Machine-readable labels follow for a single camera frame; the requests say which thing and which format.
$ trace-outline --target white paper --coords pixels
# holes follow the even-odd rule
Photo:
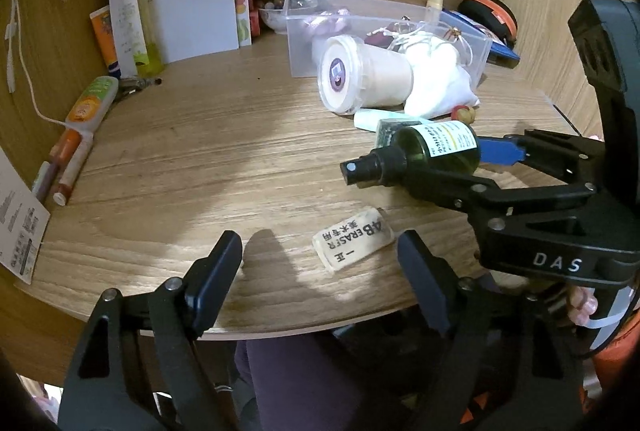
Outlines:
[[[234,0],[148,0],[158,47],[165,63],[238,49]],[[122,17],[122,0],[109,0],[111,26],[122,77],[136,65]]]
[[[0,263],[31,284],[49,212],[0,149]]]

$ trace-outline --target white cup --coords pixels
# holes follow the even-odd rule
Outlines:
[[[318,89],[326,109],[350,115],[361,107],[397,106],[409,97],[414,73],[404,54],[340,35],[326,40]]]

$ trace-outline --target person's leg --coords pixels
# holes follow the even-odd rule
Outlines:
[[[264,431],[394,431],[409,411],[367,386],[330,334],[245,341],[236,366],[254,387]]]

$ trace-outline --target green plastic bottle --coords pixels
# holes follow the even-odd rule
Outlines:
[[[164,69],[146,0],[122,0],[127,34],[138,77],[154,77]]]
[[[373,182],[393,186],[423,169],[472,175],[479,164],[480,148],[475,132],[452,120],[403,127],[388,146],[342,162],[340,169],[347,185]]]

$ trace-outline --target wooden shelf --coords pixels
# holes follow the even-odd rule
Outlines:
[[[235,339],[336,327],[414,303],[393,246],[336,275],[312,236],[367,205],[397,232],[414,228],[460,275],[481,271],[466,217],[399,188],[347,187],[338,163],[369,152],[373,133],[326,111],[315,79],[289,74],[285,36],[169,65],[161,86],[118,104],[66,207],[55,207],[27,292],[86,319],[100,293],[155,289],[183,275],[225,229],[244,267],[208,336]],[[544,96],[489,67],[474,128],[501,136],[571,132]],[[503,187],[548,184],[518,168]]]

